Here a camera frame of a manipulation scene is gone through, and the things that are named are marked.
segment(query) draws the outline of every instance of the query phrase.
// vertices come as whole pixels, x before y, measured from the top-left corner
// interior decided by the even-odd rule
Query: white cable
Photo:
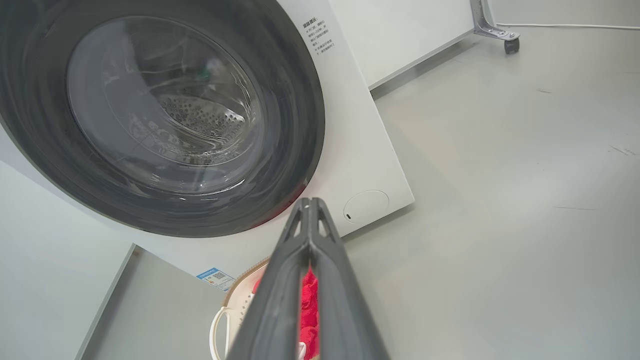
[[[523,26],[528,28],[596,28],[618,30],[640,30],[640,26],[613,26],[613,25],[579,25],[579,24],[496,24],[498,26]]]

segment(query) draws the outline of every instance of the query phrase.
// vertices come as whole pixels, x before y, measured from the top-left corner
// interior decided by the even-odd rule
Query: front-loading washing machine
[[[300,196],[413,202],[327,0],[13,1],[0,58],[7,168],[221,290]]]

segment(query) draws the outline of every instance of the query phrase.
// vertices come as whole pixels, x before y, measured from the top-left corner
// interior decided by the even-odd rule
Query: white wall
[[[131,243],[3,162],[0,188],[0,359],[74,359]]]

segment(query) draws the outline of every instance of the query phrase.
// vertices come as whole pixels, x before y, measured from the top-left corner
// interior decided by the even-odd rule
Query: laundry basket
[[[267,258],[250,268],[249,271],[242,274],[229,289],[225,301],[222,303],[222,307],[213,318],[211,330],[209,331],[209,349],[211,350],[213,360],[221,360],[216,344],[216,334],[220,318],[222,318],[223,315],[227,317],[227,336],[225,339],[226,357],[253,299],[253,287],[255,283],[262,278],[268,263],[269,259]],[[305,343],[298,343],[298,360],[304,359],[306,351],[307,347]]]

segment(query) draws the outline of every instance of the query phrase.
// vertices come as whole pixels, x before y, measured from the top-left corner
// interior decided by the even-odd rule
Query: qr code label
[[[223,273],[222,271],[212,268],[198,275],[198,279],[208,282],[225,293],[233,285],[235,278]]]

